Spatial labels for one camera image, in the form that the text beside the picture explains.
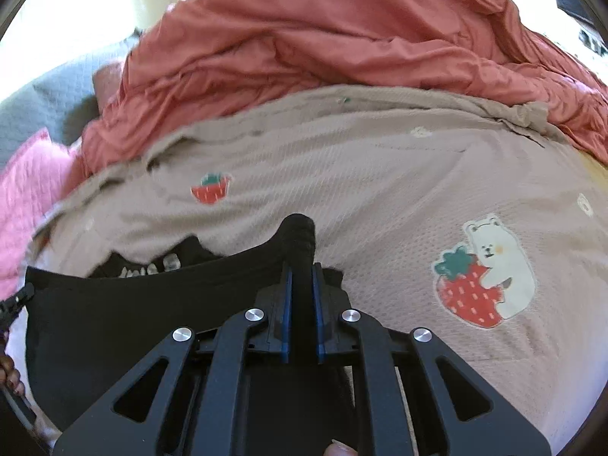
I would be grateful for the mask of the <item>person's right hand thumb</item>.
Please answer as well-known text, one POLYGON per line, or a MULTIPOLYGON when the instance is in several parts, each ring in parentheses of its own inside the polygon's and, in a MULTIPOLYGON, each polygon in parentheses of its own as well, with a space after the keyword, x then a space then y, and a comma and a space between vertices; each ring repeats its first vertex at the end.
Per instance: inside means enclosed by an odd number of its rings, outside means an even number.
POLYGON ((324 451, 324 456, 358 456, 358 452, 339 440, 333 440, 324 451))

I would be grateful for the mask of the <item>person's left hand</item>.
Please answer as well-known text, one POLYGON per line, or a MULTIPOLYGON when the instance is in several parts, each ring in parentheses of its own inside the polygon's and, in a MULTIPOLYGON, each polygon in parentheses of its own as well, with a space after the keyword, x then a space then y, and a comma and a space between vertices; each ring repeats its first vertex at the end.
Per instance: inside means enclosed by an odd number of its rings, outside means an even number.
POLYGON ((0 354, 0 383, 17 396, 25 394, 21 373, 14 366, 13 359, 5 351, 0 354))

